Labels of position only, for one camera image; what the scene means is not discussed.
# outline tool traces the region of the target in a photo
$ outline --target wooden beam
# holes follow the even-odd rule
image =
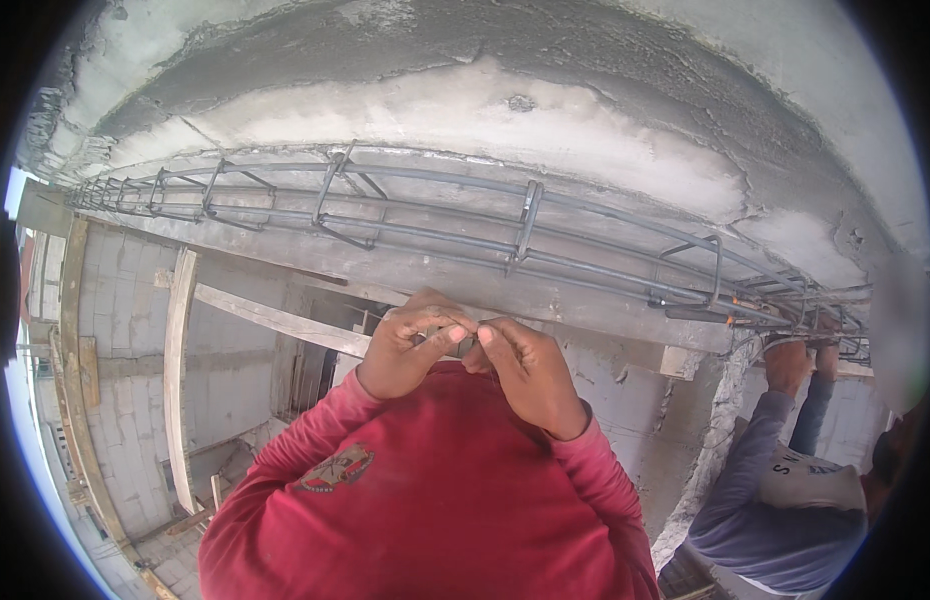
[[[193,527],[197,526],[199,523],[204,522],[207,519],[210,519],[216,510],[214,508],[207,508],[205,510],[198,510],[195,514],[190,514],[189,516],[178,521],[168,529],[164,530],[164,534],[167,536],[178,536],[189,531]]]
[[[112,497],[105,486],[105,479],[99,468],[99,458],[96,456],[95,445],[92,443],[88,416],[85,412],[78,341],[78,292],[82,282],[82,265],[85,261],[87,238],[88,222],[76,217],[71,222],[71,230],[64,248],[59,330],[53,331],[50,336],[52,365],[53,368],[56,364],[59,366],[59,377],[62,381],[61,392],[65,408],[63,418],[67,415],[68,424],[71,427],[78,464],[81,466],[82,476],[88,489],[88,500],[104,524],[109,537],[114,540],[125,560],[152,593],[161,600],[178,600],[178,596],[150,568],[143,566],[142,555],[125,534],[122,522],[119,521],[119,514],[112,503]]]
[[[84,482],[85,475],[82,473],[82,462],[78,458],[78,446],[75,444],[72,422],[69,420],[69,405],[65,402],[65,377],[63,375],[62,356],[52,345],[49,346],[49,351],[51,354],[52,377],[55,379],[55,395],[58,397],[58,412],[62,416],[62,435],[68,449],[71,472],[75,475],[75,479]]]
[[[78,369],[82,375],[82,398],[85,410],[97,408],[99,395],[99,354],[96,350],[96,338],[87,336],[78,340]]]
[[[198,254],[185,247],[175,263],[175,277],[168,296],[168,316],[165,321],[164,395],[165,433],[168,438],[168,457],[171,463],[175,494],[182,508],[190,515],[200,509],[195,504],[192,470],[189,466],[186,440],[185,402],[185,351],[189,339],[189,312],[195,292],[195,268]]]
[[[222,478],[218,473],[211,475],[211,499],[215,510],[219,510],[222,506]]]
[[[178,275],[176,273],[175,283],[177,282]],[[271,330],[358,358],[365,356],[368,351],[368,343],[372,339],[371,336],[362,333],[328,325],[311,318],[292,315],[277,308],[265,306],[201,283],[195,285],[195,300],[220,308],[232,315],[237,315]]]

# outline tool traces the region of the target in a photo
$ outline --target shirt logo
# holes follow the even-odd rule
[[[309,492],[332,492],[339,484],[358,481],[374,459],[375,452],[366,452],[360,444],[353,443],[306,473],[299,484]]]

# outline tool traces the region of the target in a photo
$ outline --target sleeve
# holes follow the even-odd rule
[[[786,393],[766,391],[761,395],[748,427],[732,448],[705,505],[691,523],[690,535],[710,530],[755,498],[762,473],[769,466],[778,436],[793,408],[795,400]]]
[[[808,394],[802,402],[802,410],[795,421],[788,447],[796,452],[815,456],[819,449],[819,432],[825,421],[825,413],[835,390],[835,381],[828,381],[816,371],[808,383]]]
[[[273,492],[334,454],[349,434],[383,410],[384,405],[364,390],[352,370],[314,408],[267,443],[248,474],[226,498],[220,513],[263,506]]]
[[[638,492],[592,415],[592,408],[584,404],[589,416],[584,433],[568,441],[545,437],[578,497],[608,527],[608,539],[620,565],[616,579],[626,592],[622,595],[657,598],[658,583],[649,536],[642,526]]]

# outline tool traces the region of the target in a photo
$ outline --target wooden support post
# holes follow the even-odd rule
[[[175,494],[182,508],[190,515],[199,511],[195,504],[192,485],[192,470],[189,467],[188,442],[186,440],[185,402],[185,352],[189,338],[189,312],[195,292],[195,268],[198,254],[185,247],[175,263],[175,277],[168,296],[168,316],[165,321],[164,345],[164,420],[168,438],[168,457],[171,462]]]
[[[222,478],[218,473],[211,475],[211,498],[215,503],[215,510],[222,506]]]
[[[88,336],[78,340],[78,368],[82,374],[82,398],[85,399],[85,409],[97,408],[100,402],[99,355],[95,337]]]
[[[152,570],[142,566],[142,555],[135,549],[125,534],[122,522],[112,503],[112,498],[105,486],[99,468],[99,458],[92,443],[88,417],[85,412],[85,395],[82,388],[82,373],[78,341],[78,292],[82,282],[82,264],[85,260],[85,241],[88,237],[88,222],[75,218],[64,248],[62,264],[62,307],[60,311],[59,331],[51,335],[52,365],[59,366],[56,373],[61,378],[61,392],[64,398],[65,414],[74,437],[75,452],[82,476],[88,489],[88,499],[98,514],[109,537],[121,550],[132,569],[144,581],[149,589],[161,600],[178,600],[171,589],[160,580]],[[98,386],[88,388],[98,392]]]

